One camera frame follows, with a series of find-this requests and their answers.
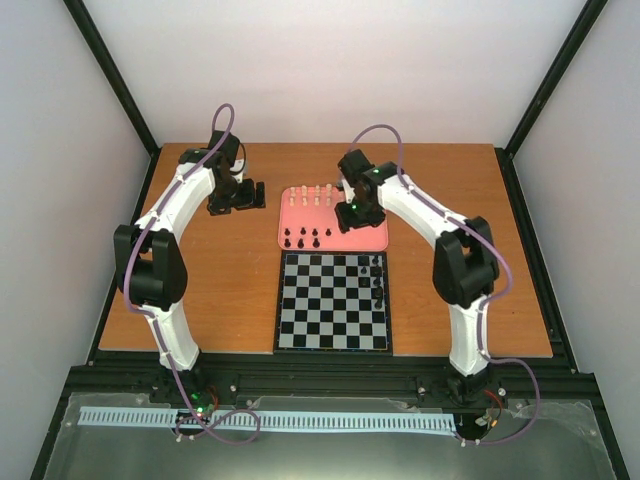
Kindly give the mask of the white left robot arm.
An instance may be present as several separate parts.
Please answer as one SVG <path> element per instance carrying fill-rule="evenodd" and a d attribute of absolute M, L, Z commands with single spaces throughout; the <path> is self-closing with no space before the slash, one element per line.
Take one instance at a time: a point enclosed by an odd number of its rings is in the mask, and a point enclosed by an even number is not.
<path fill-rule="evenodd" d="M 244 145 L 232 133 L 215 130 L 205 148 L 179 158 L 169 185 L 150 210 L 114 232 L 116 283 L 126 308 L 145 317 L 162 366 L 179 371 L 172 388 L 186 402 L 201 400 L 208 378 L 194 368 L 200 349 L 183 306 L 188 272 L 180 240 L 202 203 L 212 216 L 266 206 L 265 185 L 245 176 Z"/>

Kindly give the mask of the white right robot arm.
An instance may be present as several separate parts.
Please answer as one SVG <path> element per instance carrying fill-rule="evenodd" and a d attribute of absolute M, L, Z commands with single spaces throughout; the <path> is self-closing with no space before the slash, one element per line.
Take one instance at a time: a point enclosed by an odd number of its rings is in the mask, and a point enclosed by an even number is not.
<path fill-rule="evenodd" d="M 335 207 L 343 233 L 379 227 L 392 213 L 412 227 L 434 251 L 432 282 L 448 305 L 449 361 L 464 377 L 488 365 L 488 301 L 499 277 L 488 222 L 446 209 L 419 189 L 397 165 L 375 166 L 357 149 L 338 163 L 345 200 Z"/>

